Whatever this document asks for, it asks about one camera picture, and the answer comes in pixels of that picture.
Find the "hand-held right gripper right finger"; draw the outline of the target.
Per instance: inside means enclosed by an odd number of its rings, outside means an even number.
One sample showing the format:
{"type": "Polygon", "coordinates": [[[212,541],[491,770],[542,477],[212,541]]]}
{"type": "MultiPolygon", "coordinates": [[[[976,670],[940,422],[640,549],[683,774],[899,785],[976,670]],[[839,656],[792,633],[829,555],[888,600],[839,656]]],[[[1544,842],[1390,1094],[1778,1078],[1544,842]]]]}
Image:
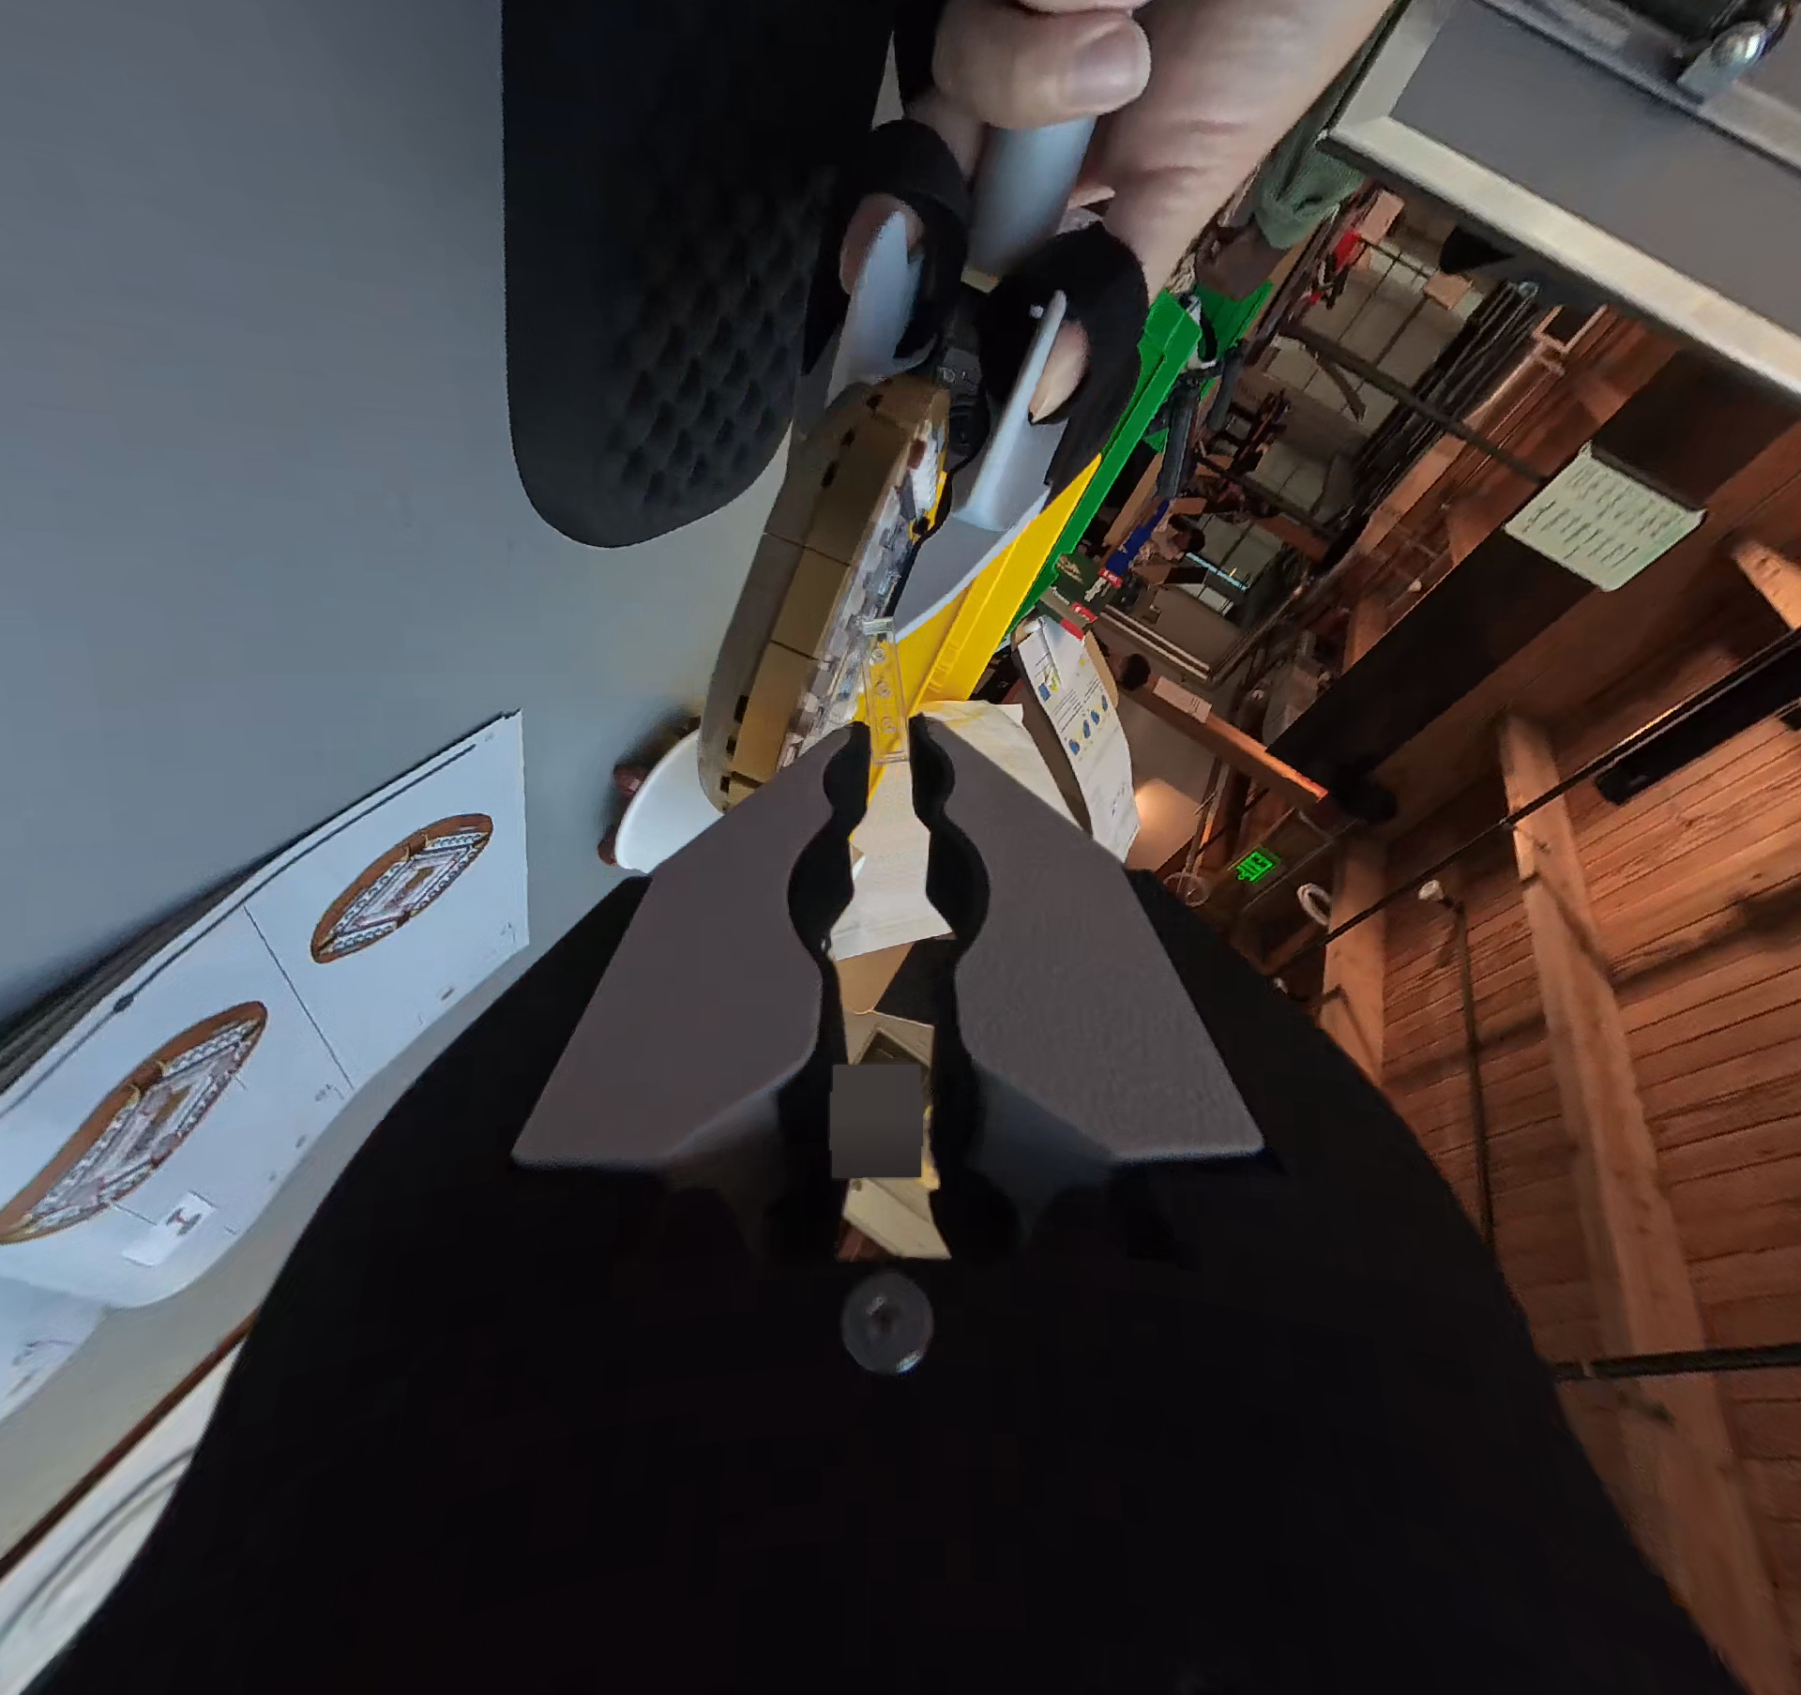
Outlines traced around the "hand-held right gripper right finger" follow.
{"type": "Polygon", "coordinates": [[[1110,852],[936,719],[913,721],[938,998],[940,1170],[1231,1162],[1263,1131],[1110,852]]]}

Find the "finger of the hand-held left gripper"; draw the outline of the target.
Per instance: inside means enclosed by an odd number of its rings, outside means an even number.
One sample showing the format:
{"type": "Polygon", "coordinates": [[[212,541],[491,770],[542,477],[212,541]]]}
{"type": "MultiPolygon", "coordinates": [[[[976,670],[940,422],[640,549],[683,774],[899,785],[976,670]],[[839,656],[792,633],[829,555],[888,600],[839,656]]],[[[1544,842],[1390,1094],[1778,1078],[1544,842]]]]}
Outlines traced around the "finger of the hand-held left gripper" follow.
{"type": "Polygon", "coordinates": [[[983,463],[958,485],[952,518],[921,549],[901,598],[901,633],[923,633],[1024,537],[1048,500],[1048,457],[983,463]]]}

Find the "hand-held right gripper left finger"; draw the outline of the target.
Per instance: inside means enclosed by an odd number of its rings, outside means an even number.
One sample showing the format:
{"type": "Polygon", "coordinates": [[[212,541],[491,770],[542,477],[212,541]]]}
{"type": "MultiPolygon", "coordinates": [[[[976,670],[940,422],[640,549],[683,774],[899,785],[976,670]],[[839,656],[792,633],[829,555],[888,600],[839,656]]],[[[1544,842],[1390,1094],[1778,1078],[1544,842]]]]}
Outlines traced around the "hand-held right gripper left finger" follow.
{"type": "Polygon", "coordinates": [[[829,1178],[845,1059],[829,944],[866,813],[868,727],[851,723],[649,877],[515,1145],[518,1166],[829,1178]]]}

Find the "small clear lego piece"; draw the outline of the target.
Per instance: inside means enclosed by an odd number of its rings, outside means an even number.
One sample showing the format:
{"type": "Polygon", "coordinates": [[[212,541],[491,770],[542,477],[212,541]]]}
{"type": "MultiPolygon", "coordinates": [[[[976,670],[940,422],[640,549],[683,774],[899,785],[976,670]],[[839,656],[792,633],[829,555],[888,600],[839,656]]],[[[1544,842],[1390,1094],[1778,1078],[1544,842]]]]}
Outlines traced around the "small clear lego piece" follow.
{"type": "Polygon", "coordinates": [[[864,651],[864,715],[870,766],[888,772],[913,752],[913,705],[903,676],[903,656],[888,621],[868,625],[864,651]]]}

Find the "round gold lego base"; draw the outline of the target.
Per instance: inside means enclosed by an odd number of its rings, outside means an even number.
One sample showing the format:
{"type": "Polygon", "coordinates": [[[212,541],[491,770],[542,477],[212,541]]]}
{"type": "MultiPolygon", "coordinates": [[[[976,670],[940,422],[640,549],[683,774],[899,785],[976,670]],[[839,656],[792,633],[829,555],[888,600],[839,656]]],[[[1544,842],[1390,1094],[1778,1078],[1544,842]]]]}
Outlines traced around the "round gold lego base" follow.
{"type": "Polygon", "coordinates": [[[950,393],[849,387],[790,449],[704,707],[704,793],[727,813],[860,713],[870,651],[940,494],[950,393]]]}

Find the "lego instruction booklet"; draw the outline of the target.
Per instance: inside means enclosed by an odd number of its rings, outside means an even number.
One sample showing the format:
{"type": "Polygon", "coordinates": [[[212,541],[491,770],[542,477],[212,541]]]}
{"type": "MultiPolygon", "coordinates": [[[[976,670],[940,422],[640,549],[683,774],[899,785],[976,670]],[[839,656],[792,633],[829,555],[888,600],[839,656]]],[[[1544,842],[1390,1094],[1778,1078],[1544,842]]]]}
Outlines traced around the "lego instruction booklet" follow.
{"type": "Polygon", "coordinates": [[[507,715],[5,1033],[3,1414],[190,1289],[362,1088],[530,942],[507,715]]]}

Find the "person's left hand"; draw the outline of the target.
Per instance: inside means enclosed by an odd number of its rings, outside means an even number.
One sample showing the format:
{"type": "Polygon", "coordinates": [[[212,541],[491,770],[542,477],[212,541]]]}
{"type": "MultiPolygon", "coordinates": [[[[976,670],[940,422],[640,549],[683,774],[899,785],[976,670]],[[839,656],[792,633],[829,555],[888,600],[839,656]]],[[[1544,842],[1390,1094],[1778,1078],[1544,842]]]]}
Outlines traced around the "person's left hand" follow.
{"type": "Polygon", "coordinates": [[[1071,201],[1159,293],[1396,0],[944,0],[905,116],[966,176],[997,131],[1095,119],[1071,201]]]}

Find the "yellow plastic bin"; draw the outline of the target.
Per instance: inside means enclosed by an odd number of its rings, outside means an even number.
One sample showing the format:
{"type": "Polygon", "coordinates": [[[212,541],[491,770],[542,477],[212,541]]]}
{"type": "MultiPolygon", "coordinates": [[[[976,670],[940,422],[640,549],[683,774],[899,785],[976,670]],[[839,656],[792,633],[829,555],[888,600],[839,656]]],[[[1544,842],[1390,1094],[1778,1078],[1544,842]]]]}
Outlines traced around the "yellow plastic bin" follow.
{"type": "Polygon", "coordinates": [[[1050,504],[1007,535],[981,535],[991,549],[919,617],[897,627],[895,656],[907,717],[974,696],[1028,604],[1038,576],[1103,467],[1097,455],[1050,504]]]}

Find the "white bowl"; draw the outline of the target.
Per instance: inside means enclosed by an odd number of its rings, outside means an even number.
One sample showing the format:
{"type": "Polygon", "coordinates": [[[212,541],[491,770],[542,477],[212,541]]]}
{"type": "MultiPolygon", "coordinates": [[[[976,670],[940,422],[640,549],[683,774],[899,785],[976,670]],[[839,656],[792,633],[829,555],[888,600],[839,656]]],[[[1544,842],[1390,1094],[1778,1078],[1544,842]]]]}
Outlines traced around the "white bowl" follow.
{"type": "Polygon", "coordinates": [[[626,873],[655,873],[726,817],[704,778],[700,729],[655,764],[618,766],[616,783],[626,807],[604,844],[608,861],[626,873]]]}

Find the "printed paper leaflet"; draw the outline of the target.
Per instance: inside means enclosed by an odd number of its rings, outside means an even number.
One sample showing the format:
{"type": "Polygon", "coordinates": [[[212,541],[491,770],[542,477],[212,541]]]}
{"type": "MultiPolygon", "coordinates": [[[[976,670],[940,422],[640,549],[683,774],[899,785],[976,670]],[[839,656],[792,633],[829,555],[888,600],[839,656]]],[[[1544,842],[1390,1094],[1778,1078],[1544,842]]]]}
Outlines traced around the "printed paper leaflet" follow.
{"type": "Polygon", "coordinates": [[[1024,621],[1011,639],[1024,725],[1040,746],[1073,820],[1126,861],[1140,813],[1112,670],[1093,635],[1060,619],[1024,621]]]}

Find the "cream paper bag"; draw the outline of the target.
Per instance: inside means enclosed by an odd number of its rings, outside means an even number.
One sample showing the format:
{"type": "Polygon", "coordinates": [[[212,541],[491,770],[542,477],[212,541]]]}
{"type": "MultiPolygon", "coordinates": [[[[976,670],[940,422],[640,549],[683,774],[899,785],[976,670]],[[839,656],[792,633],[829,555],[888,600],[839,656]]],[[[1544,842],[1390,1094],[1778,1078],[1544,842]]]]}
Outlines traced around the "cream paper bag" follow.
{"type": "MultiPolygon", "coordinates": [[[[1022,783],[1058,819],[1073,820],[1050,762],[1024,725],[1022,707],[936,701],[923,715],[1022,783]]],[[[876,774],[866,819],[851,838],[854,895],[829,942],[835,963],[935,940],[950,930],[927,895],[931,846],[929,828],[913,805],[913,764],[884,766],[876,774]]]]}

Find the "green plastic bin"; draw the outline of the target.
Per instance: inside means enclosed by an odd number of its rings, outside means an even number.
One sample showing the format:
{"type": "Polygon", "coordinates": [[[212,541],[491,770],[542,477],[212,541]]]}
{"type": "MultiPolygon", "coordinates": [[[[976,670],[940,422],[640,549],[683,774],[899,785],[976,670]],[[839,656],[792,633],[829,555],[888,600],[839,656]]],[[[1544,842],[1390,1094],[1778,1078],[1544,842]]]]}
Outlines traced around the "green plastic bin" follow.
{"type": "Polygon", "coordinates": [[[1274,282],[1274,274],[1267,272],[1245,297],[1228,297],[1214,287],[1198,287],[1185,297],[1157,295],[1138,346],[1138,381],[1114,430],[1056,487],[1048,518],[1036,520],[1024,535],[1046,551],[1030,578],[1011,574],[1022,596],[1015,625],[1030,615],[1056,580],[1060,561],[1075,553],[1097,514],[1132,494],[1145,465],[1165,448],[1165,408],[1190,360],[1224,358],[1229,346],[1241,342],[1269,303],[1274,282]]]}

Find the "grey metal-framed desk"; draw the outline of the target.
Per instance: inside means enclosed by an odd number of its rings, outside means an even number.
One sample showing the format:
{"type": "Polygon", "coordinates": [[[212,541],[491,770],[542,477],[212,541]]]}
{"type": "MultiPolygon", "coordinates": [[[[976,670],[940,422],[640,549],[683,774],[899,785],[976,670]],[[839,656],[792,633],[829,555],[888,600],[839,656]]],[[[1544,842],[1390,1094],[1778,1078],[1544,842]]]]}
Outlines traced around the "grey metal-framed desk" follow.
{"type": "Polygon", "coordinates": [[[1798,399],[1798,67],[1798,0],[1403,0],[1325,143],[1798,399]]]}

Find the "pale wall sign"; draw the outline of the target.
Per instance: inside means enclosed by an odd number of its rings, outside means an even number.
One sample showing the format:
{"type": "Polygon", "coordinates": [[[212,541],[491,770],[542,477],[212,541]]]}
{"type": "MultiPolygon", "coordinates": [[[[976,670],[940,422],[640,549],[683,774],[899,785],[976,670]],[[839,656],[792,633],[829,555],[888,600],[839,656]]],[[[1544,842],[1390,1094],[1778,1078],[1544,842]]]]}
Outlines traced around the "pale wall sign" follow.
{"type": "Polygon", "coordinates": [[[1587,444],[1501,533],[1603,594],[1616,594],[1706,526],[1706,508],[1587,444]]]}

